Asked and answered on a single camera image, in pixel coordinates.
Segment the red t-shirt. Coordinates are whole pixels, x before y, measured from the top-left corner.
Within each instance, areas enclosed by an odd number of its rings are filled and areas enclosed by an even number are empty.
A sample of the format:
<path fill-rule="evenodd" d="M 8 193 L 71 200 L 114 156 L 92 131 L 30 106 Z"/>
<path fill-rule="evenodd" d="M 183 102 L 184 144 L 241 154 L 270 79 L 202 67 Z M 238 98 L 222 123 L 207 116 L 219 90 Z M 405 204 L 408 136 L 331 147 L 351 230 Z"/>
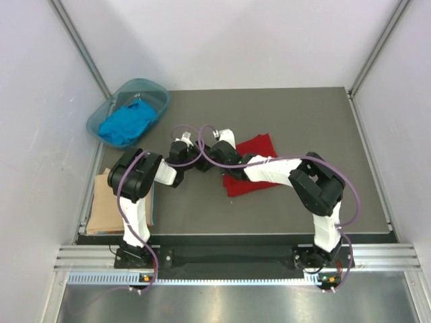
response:
<path fill-rule="evenodd" d="M 254 153 L 263 157 L 277 157 L 270 135 L 257 135 L 253 139 L 244 141 L 236 145 L 241 155 Z M 257 190 L 263 190 L 277 186 L 270 182 L 247 182 L 236 180 L 229 175 L 223 177 L 223 186 L 229 197 L 237 197 Z"/>

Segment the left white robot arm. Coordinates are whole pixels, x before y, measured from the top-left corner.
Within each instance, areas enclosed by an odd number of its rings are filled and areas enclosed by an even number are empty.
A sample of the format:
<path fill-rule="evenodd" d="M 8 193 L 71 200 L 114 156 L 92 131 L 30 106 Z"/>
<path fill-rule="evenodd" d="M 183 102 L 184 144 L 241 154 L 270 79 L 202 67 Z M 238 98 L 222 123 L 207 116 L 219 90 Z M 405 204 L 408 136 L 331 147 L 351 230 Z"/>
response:
<path fill-rule="evenodd" d="M 145 246 L 150 238 L 152 212 L 147 208 L 154 199 L 154 183 L 176 188 L 191 168 L 203 170 L 205 160 L 197 143 L 189 139 L 174 140 L 167 158 L 141 148 L 128 148 L 112 167 L 107 183 L 117 198 L 124 224 L 115 268 L 147 268 L 155 263 L 152 249 Z"/>

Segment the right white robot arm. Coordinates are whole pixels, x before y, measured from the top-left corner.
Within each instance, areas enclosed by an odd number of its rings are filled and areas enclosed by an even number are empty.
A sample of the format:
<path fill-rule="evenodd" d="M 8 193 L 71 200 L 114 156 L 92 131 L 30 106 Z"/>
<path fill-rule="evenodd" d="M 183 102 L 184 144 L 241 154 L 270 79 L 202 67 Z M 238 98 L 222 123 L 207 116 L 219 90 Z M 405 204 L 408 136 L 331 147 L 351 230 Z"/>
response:
<path fill-rule="evenodd" d="M 294 189 L 303 206 L 313 216 L 314 243 L 310 251 L 296 257 L 297 265 L 324 267 L 339 258 L 341 234 L 338 230 L 339 211 L 344 180 L 321 163 L 313 152 L 306 159 L 245 155 L 227 141 L 217 142 L 206 154 L 215 165 L 236 180 L 268 182 Z"/>

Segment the teal plastic basket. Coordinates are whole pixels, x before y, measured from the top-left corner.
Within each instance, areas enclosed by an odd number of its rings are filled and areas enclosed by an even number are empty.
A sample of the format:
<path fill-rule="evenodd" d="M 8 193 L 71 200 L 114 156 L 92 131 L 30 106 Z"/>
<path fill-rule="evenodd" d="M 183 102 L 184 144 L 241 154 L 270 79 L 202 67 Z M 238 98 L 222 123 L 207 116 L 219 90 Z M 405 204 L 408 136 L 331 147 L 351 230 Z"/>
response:
<path fill-rule="evenodd" d="M 126 145 L 113 145 L 98 135 L 98 129 L 102 122 L 104 122 L 113 112 L 118 110 L 121 106 L 128 106 L 134 100 L 141 100 L 149 104 L 157 113 L 156 118 L 144 130 L 144 132 L 130 144 Z M 170 103 L 170 93 L 167 89 L 150 81 L 148 79 L 132 79 L 123 84 L 111 97 L 103 103 L 88 119 L 87 130 L 88 132 L 103 144 L 115 147 L 118 149 L 125 149 L 132 145 L 136 145 L 138 141 L 161 119 Z"/>

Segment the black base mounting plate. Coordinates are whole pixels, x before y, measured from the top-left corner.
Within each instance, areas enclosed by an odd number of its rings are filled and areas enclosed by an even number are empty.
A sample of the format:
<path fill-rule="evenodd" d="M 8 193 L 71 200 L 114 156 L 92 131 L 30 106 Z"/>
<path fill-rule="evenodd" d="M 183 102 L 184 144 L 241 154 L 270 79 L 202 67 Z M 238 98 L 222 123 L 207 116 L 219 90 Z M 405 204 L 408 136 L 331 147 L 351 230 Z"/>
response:
<path fill-rule="evenodd" d="M 347 245 L 324 267 L 297 265 L 310 251 L 306 235 L 154 235 L 149 245 L 158 259 L 161 279 L 282 279 L 315 271 L 338 271 L 354 265 Z"/>

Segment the folded tan t-shirt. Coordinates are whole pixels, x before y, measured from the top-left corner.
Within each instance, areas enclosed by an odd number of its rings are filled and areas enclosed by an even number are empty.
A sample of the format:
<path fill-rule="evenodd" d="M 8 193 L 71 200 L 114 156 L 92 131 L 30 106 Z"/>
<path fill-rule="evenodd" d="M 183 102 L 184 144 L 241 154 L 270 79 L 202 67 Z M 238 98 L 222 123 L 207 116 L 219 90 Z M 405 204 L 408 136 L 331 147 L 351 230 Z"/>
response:
<path fill-rule="evenodd" d="M 117 198 L 108 186 L 110 168 L 94 180 L 94 198 L 86 233 L 88 235 L 123 233 L 123 218 L 117 207 Z"/>

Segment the aluminium frame rail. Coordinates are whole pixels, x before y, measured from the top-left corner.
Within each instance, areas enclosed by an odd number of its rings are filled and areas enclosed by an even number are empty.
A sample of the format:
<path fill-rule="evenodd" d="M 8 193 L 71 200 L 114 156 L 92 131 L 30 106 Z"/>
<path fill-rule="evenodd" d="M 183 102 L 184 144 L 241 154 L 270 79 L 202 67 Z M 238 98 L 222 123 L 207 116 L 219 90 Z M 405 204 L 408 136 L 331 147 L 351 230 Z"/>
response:
<path fill-rule="evenodd" d="M 114 269 L 113 246 L 61 246 L 55 271 L 102 272 Z M 420 271 L 421 265 L 411 244 L 354 244 L 351 271 Z"/>

